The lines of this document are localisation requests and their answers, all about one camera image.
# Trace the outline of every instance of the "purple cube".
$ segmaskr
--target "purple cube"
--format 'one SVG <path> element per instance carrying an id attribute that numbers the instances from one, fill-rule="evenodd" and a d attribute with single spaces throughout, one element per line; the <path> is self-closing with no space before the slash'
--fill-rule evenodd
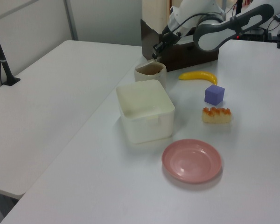
<path id="1" fill-rule="evenodd" d="M 204 101 L 216 106 L 223 101 L 224 91 L 225 89 L 220 86 L 211 85 L 205 90 Z"/>

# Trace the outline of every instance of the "wall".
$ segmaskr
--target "wall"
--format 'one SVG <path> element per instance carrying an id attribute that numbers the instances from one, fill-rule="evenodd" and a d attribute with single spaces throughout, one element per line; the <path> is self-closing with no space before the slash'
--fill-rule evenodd
<path id="1" fill-rule="evenodd" d="M 80 41 L 141 46 L 141 0 L 68 0 Z"/>
<path id="2" fill-rule="evenodd" d="M 63 0 L 38 0 L 0 19 L 0 42 L 14 76 L 65 40 L 71 34 Z"/>

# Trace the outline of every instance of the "cup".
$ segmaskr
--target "cup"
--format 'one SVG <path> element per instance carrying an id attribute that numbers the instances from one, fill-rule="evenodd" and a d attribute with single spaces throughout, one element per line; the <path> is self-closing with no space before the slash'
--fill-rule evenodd
<path id="1" fill-rule="evenodd" d="M 135 81 L 158 80 L 166 89 L 166 66 L 154 59 L 138 65 L 134 70 Z"/>

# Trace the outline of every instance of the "toy banana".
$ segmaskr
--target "toy banana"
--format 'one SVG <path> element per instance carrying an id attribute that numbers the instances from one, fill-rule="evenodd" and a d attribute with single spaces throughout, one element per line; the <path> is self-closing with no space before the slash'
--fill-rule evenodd
<path id="1" fill-rule="evenodd" d="M 182 73 L 179 76 L 179 79 L 181 80 L 190 80 L 190 79 L 205 79 L 213 84 L 217 85 L 217 77 L 208 71 L 190 71 Z"/>

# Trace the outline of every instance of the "bread slice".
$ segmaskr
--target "bread slice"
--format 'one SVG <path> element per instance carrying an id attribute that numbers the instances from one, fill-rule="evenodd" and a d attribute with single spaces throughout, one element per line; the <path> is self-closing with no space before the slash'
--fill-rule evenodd
<path id="1" fill-rule="evenodd" d="M 230 109 L 215 108 L 212 107 L 210 110 L 205 107 L 202 110 L 202 120 L 206 123 L 228 123 L 231 121 Z"/>

